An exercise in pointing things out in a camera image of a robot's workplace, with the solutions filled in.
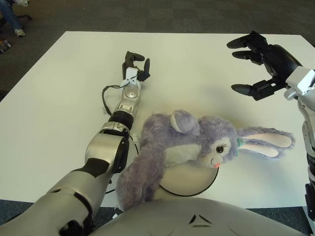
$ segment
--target green ribbon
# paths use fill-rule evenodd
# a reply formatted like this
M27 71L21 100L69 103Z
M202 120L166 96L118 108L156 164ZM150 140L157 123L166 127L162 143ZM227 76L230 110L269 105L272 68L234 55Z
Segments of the green ribbon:
M237 138L237 147L241 147L246 143L245 140L241 139L241 138Z

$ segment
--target white table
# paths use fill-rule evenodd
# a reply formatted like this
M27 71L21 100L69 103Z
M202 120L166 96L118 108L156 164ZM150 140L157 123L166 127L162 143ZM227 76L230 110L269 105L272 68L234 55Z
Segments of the white table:
M241 155L224 164L214 184L198 197L246 208L304 206L308 175L303 117L296 101L284 99L284 89L260 101L232 91L232 84L270 78L263 66L231 55L226 43L240 36L64 33L0 103L0 199L34 202L84 165L89 141L109 118L101 91L120 83L122 62L131 51L151 59L133 133L140 133L154 111L185 109L197 118L218 115L236 127L274 127L296 137L295 149L280 161ZM315 50L303 37L265 36L304 66L315 67ZM120 98L115 89L106 94L111 109ZM116 204L111 193L102 206Z

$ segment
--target stuffed bunny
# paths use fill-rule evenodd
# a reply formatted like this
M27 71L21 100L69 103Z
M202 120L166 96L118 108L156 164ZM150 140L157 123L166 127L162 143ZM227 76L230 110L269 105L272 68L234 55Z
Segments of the stuffed bunny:
M123 210L152 200L168 166L195 161L218 168L235 158L238 150L276 160L294 142L290 133L263 127L236 130L220 117L197 120L183 110L154 114L144 123L139 155L118 179L118 199Z

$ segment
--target jeans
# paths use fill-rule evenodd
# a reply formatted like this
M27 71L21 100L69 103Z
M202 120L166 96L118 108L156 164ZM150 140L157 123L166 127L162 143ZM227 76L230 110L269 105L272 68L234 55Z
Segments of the jeans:
M0 12L4 19L11 24L14 30L21 29L22 25L12 10L12 4L12 0L0 0Z

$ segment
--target bunny eye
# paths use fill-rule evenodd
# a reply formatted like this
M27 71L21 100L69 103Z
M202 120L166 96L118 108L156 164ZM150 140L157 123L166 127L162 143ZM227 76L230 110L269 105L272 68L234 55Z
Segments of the bunny eye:
M225 147L227 147L227 145L217 146L217 148L216 148L217 153L222 153L224 151Z
M216 151L217 153L222 153L224 150L223 146L217 146Z

